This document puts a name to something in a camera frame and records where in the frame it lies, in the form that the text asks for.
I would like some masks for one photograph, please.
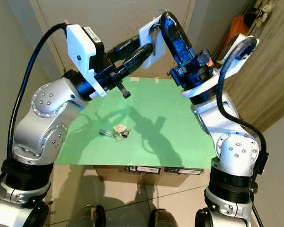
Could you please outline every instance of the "white sticker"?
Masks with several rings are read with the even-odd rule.
[[[130,77],[130,82],[139,82],[139,77]]]
[[[159,77],[155,77],[155,84],[158,84],[160,82]]]
[[[144,166],[138,166],[137,167],[138,171],[141,172],[147,172],[147,173],[155,173],[157,174],[159,172],[159,168],[152,168],[152,167],[144,167]]]
[[[99,37],[94,33],[93,30],[91,30],[90,27],[84,27],[84,30],[87,32],[87,34],[93,39],[93,41],[95,43],[100,43],[101,40],[99,39]]]
[[[194,174],[194,175],[199,175],[202,173],[202,170],[192,170],[192,169],[180,169],[179,170],[180,174]]]

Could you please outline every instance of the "beige door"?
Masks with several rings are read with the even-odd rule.
[[[90,26],[108,51],[116,44],[138,34],[139,28],[150,22],[158,9],[173,12],[186,28],[187,15],[192,14],[195,0],[39,0],[37,3],[48,28],[65,19],[72,24]],[[55,33],[53,42],[64,68],[73,69],[67,54],[65,35]],[[173,67],[173,63],[171,54],[166,51],[164,57],[152,67],[138,70],[133,75],[169,78],[167,72]]]

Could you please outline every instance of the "label on box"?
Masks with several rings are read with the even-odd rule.
[[[158,174],[160,169],[154,167],[137,166],[137,171]]]
[[[200,175],[202,170],[192,170],[192,169],[180,169],[178,171],[179,174],[193,174],[193,175]]]

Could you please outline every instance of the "keychain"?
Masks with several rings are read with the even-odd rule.
[[[114,129],[115,133],[107,131],[105,129],[100,129],[99,133],[101,133],[103,135],[106,135],[106,136],[109,136],[109,137],[112,137],[117,142],[119,142],[121,140],[126,139],[127,136],[129,135],[129,132],[131,131],[130,129],[129,130],[127,129],[126,125],[123,125],[121,123],[116,125],[116,126],[114,126],[113,129]]]

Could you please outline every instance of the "black cable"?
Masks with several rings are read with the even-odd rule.
[[[225,118],[227,118],[228,120],[232,122],[238,123],[248,129],[251,129],[252,131],[254,131],[256,135],[258,135],[260,139],[260,143],[261,143],[261,150],[259,152],[259,158],[257,159],[255,167],[254,167],[254,173],[257,175],[259,163],[262,160],[261,157],[266,153],[266,140],[263,134],[257,128],[227,113],[224,109],[223,101],[222,101],[223,84],[224,84],[224,78],[225,78],[227,70],[229,69],[229,67],[231,66],[231,64],[233,63],[235,59],[238,59],[238,60],[243,59],[245,55],[249,55],[252,52],[252,50],[256,47],[256,45],[257,45],[256,38],[248,37],[242,42],[240,42],[225,60],[225,63],[223,64],[222,69],[220,71],[220,76],[219,76],[219,81],[218,81],[218,86],[217,86],[217,105],[218,105],[220,113]]]
[[[40,39],[38,45],[36,46],[29,62],[27,65],[27,69],[25,71],[23,80],[22,80],[22,84],[20,87],[20,90],[18,92],[18,96],[16,98],[15,101],[15,105],[11,114],[11,118],[10,118],[10,122],[9,122],[9,133],[8,133],[8,145],[7,145],[7,154],[6,154],[6,158],[8,160],[12,159],[12,148],[13,148],[13,139],[14,139],[14,129],[15,129],[15,122],[16,122],[16,118],[17,118],[17,114],[18,114],[18,110],[21,104],[21,100],[23,98],[23,94],[24,91],[26,89],[27,86],[27,82],[30,76],[30,73],[32,71],[33,65],[35,63],[35,60],[37,58],[37,55],[39,54],[42,46],[44,45],[44,43],[46,42],[46,40],[57,30],[59,30],[60,28],[64,30],[64,32],[66,33],[66,23],[61,23],[61,24],[56,24],[53,27],[51,27],[44,35],[43,37]],[[5,177],[5,173],[1,173],[0,174],[0,182],[2,181],[2,179]]]
[[[254,211],[254,214],[256,216],[257,222],[259,224],[260,227],[264,227],[262,220],[259,216],[259,213],[257,212],[256,206],[254,205],[254,203],[252,203],[252,210]]]

